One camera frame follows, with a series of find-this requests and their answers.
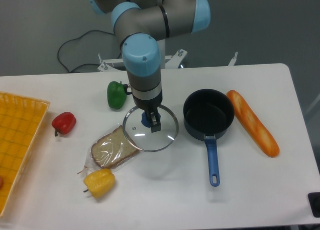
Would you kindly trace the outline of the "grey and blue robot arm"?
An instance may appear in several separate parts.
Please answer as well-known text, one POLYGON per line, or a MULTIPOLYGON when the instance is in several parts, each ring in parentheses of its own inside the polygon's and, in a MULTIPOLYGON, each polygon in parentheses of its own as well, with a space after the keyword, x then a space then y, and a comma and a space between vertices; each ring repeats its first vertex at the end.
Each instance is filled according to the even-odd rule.
POLYGON ((206 29, 208 0, 89 0, 101 14, 111 14, 131 93, 144 111, 151 132, 161 130, 162 56, 158 41, 206 29))

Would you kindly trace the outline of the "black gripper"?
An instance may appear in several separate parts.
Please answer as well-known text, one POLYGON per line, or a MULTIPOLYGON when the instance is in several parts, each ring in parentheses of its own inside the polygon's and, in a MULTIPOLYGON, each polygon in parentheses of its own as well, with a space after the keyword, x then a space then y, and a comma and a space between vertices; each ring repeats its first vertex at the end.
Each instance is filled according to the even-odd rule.
POLYGON ((161 131, 161 115, 156 108, 160 106, 162 100, 162 93, 159 93, 155 98, 150 100, 141 100, 133 95, 135 105, 145 111, 144 125, 150 129, 151 133, 161 131))

